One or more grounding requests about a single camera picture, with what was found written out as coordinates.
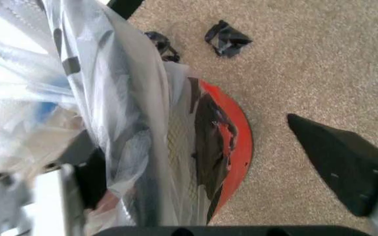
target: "black debris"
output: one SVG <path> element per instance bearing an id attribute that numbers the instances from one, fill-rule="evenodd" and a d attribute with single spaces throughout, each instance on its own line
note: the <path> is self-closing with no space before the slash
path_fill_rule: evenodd
<path id="1" fill-rule="evenodd" d="M 163 61 L 180 61 L 179 53 L 170 45 L 170 40 L 159 32 L 145 32 L 150 40 L 154 43 Z"/>
<path id="2" fill-rule="evenodd" d="M 239 54 L 242 47 L 252 42 L 249 37 L 223 20 L 206 33 L 205 41 L 213 46 L 218 56 L 228 58 Z"/>

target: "plastic bag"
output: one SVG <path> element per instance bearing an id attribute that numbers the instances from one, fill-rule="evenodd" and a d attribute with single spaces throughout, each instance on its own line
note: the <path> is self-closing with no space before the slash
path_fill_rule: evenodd
<path id="1" fill-rule="evenodd" d="M 82 129 L 50 37 L 36 1 L 0 1 L 0 171 L 31 178 Z"/>
<path id="2" fill-rule="evenodd" d="M 147 36 L 95 0 L 43 4 L 116 196 L 114 217 L 112 211 L 93 212 L 99 217 L 92 227 L 205 225 L 219 206 L 237 140 L 235 126 L 204 89 L 210 86 L 191 77 L 185 65 L 163 63 Z M 244 176 L 248 163 L 238 164 L 243 170 L 235 172 Z"/>

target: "trash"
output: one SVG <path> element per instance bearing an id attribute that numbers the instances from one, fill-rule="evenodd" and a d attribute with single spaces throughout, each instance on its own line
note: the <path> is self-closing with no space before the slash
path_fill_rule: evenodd
<path id="1" fill-rule="evenodd" d="M 205 41 L 211 44 L 218 56 L 231 58 L 240 53 L 240 49 L 252 41 L 231 27 L 227 22 L 220 20 L 205 35 Z"/>
<path id="2" fill-rule="evenodd" d="M 180 61 L 179 53 L 170 45 L 170 40 L 166 36 L 155 31 L 145 32 L 145 35 L 154 43 L 163 61 Z"/>

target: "black plastic piece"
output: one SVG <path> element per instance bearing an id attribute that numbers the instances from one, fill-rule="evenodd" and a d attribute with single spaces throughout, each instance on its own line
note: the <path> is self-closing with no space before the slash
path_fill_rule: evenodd
<path id="1" fill-rule="evenodd" d="M 110 0 L 107 6 L 127 20 L 143 1 L 144 0 Z"/>
<path id="2" fill-rule="evenodd" d="M 96 236 L 369 236 L 339 226 L 114 227 Z"/>
<path id="3" fill-rule="evenodd" d="M 358 134 L 295 114 L 288 125 L 319 175 L 356 216 L 368 216 L 378 200 L 378 148 Z"/>
<path id="4" fill-rule="evenodd" d="M 107 191 L 106 161 L 103 151 L 96 148 L 88 133 L 83 131 L 68 146 L 58 161 L 74 166 L 84 208 L 95 209 Z"/>
<path id="5" fill-rule="evenodd" d="M 205 41 L 211 44 L 218 56 L 229 58 L 240 53 L 240 49 L 252 41 L 246 35 L 220 20 L 205 35 Z"/>
<path id="6" fill-rule="evenodd" d="M 179 53 L 171 46 L 170 40 L 166 36 L 155 31 L 145 32 L 145 35 L 154 43 L 163 61 L 180 61 Z"/>

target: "torn black material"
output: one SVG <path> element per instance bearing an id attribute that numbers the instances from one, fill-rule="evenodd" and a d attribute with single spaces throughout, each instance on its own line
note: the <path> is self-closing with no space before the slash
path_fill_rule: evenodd
<path id="1" fill-rule="evenodd" d="M 179 53 L 170 45 L 170 40 L 166 36 L 155 31 L 145 32 L 145 35 L 154 43 L 163 61 L 180 61 Z"/>
<path id="2" fill-rule="evenodd" d="M 213 46 L 218 56 L 228 58 L 239 54 L 241 48 L 252 42 L 249 37 L 223 20 L 207 32 L 205 41 Z"/>

